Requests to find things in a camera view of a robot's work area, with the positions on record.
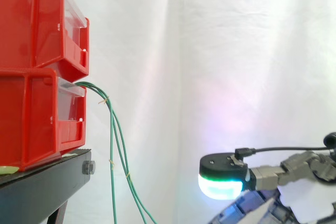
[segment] white backdrop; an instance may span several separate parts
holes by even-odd
[[[200,192],[203,155],[319,146],[336,130],[336,0],[75,1],[91,21],[87,80],[109,94],[132,180],[160,224],[203,224],[230,204]],[[97,170],[70,199],[65,224],[112,223],[109,118],[99,101],[89,93],[85,147]],[[288,154],[247,160],[275,165]],[[141,223],[115,164],[119,223]]]

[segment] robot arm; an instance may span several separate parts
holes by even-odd
[[[209,224],[238,223],[270,198],[276,200],[260,224],[294,224],[317,220],[318,224],[336,223],[336,215],[332,215],[333,203],[336,202],[336,194],[332,195],[336,191],[335,156],[306,151],[290,156],[279,166],[248,168],[243,158],[257,151],[243,148],[235,153],[211,154],[201,159],[199,179],[209,180],[212,184],[209,183],[209,188],[204,188],[204,182],[199,184],[208,196],[213,195],[209,192],[215,192],[222,194],[217,199],[234,199],[240,191],[250,190]],[[236,183],[241,183],[240,191],[233,187],[236,187]]]

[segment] screw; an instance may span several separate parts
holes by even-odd
[[[96,170],[95,161],[84,161],[83,163],[83,174],[92,175]]]

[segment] red plastic bin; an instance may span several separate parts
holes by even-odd
[[[89,74],[89,21],[73,0],[0,0],[0,67]]]
[[[0,69],[0,166],[26,170],[85,143],[86,90],[52,69]]]

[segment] green wire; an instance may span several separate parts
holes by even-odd
[[[111,105],[111,101],[109,99],[109,97],[107,96],[107,94],[101,90],[100,88],[98,88],[97,86],[95,86],[94,84],[90,83],[90,82],[77,82],[76,85],[78,86],[83,86],[83,87],[86,87],[86,88],[89,88],[91,90],[93,90],[95,93],[99,94],[104,100],[106,100],[106,104],[108,106],[108,109],[110,111],[110,114],[111,114],[111,118],[110,118],[110,159],[111,161],[113,161],[113,131],[114,131],[114,135],[115,135],[115,139],[116,139],[116,143],[117,143],[117,147],[118,147],[118,152],[119,152],[119,156],[120,156],[120,159],[121,159],[121,164],[122,164],[122,167],[123,167],[123,170],[124,170],[124,173],[127,177],[127,182],[128,182],[128,185],[130,187],[130,190],[131,190],[131,193],[132,193],[132,196],[134,198],[134,201],[139,209],[139,212],[140,212],[140,215],[143,219],[143,222],[146,224],[146,219],[143,215],[143,212],[139,206],[139,203],[141,205],[141,207],[143,208],[143,210],[148,214],[148,216],[151,218],[151,220],[153,221],[154,224],[157,224],[157,222],[154,220],[154,218],[152,217],[152,215],[148,212],[148,210],[145,208],[145,206],[143,205],[143,203],[141,202],[136,190],[135,190],[135,187],[133,185],[133,182],[131,181],[131,177],[130,177],[130,171],[129,171],[129,167],[128,167],[128,159],[127,159],[127,153],[126,153],[126,147],[125,147],[125,142],[124,142],[124,137],[123,137],[123,134],[122,134],[122,130],[121,130],[121,126],[120,126],[120,122],[117,118],[117,115],[115,114],[115,112],[113,111],[112,109],[112,105]],[[122,148],[123,148],[123,153],[124,153],[124,158],[122,156],[122,153],[121,153],[121,148],[120,148],[120,144],[119,144],[119,139],[118,139],[118,134],[117,134],[117,129],[116,129],[116,125],[115,125],[115,122],[114,122],[114,119],[116,120],[117,122],[117,125],[118,125],[118,130],[119,130],[119,133],[120,133],[120,138],[121,138],[121,142],[122,142]],[[115,211],[115,198],[114,198],[114,176],[113,176],[113,165],[110,164],[110,168],[111,168],[111,187],[112,187],[112,205],[113,205],[113,219],[114,219],[114,223],[116,224],[117,223],[117,214],[116,214],[116,211]]]

